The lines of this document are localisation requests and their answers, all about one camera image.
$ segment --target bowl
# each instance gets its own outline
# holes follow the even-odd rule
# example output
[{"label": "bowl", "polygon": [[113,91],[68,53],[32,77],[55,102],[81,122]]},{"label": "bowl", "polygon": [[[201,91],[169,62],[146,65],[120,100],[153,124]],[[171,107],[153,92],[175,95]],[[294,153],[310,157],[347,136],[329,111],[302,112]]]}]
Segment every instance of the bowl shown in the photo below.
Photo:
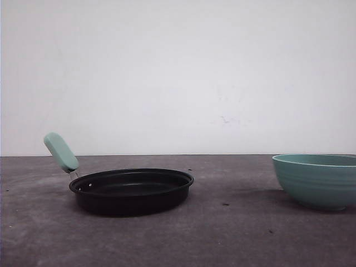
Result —
[{"label": "bowl", "polygon": [[297,202],[318,210],[356,204],[356,157],[278,155],[273,157],[280,186]]}]

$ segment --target frying pan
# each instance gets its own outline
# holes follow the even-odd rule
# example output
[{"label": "frying pan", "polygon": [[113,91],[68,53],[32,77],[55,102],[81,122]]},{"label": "frying pan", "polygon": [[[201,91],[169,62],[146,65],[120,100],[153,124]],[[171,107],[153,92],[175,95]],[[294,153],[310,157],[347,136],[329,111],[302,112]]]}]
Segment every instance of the frying pan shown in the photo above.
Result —
[{"label": "frying pan", "polygon": [[125,169],[80,177],[79,163],[63,138],[54,132],[44,137],[61,168],[75,178],[69,188],[77,204],[101,215],[144,215],[164,211],[182,203],[194,178],[182,171]]}]

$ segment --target white wall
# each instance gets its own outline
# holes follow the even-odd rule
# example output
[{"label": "white wall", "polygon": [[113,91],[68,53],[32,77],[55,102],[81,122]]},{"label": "white wall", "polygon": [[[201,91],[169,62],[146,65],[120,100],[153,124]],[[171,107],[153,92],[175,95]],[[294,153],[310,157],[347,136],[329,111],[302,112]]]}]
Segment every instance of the white wall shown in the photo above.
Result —
[{"label": "white wall", "polygon": [[356,153],[356,1],[2,1],[2,155]]}]

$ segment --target table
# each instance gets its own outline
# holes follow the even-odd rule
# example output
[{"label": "table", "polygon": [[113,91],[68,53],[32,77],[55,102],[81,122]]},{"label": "table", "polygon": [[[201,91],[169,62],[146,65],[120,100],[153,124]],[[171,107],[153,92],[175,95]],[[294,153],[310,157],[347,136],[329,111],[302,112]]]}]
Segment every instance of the table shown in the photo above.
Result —
[{"label": "table", "polygon": [[271,155],[78,158],[83,175],[156,167],[195,182],[172,210],[102,217],[76,206],[52,157],[3,157],[1,266],[356,266],[356,206],[300,206],[280,188]]}]

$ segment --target mint green handle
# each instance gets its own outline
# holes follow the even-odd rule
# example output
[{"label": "mint green handle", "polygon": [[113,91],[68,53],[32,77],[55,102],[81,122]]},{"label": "mint green handle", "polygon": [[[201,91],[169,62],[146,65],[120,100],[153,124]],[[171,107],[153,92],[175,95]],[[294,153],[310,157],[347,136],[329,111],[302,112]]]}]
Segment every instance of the mint green handle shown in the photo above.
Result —
[{"label": "mint green handle", "polygon": [[59,134],[50,132],[43,142],[63,171],[70,173],[79,167],[77,158]]}]

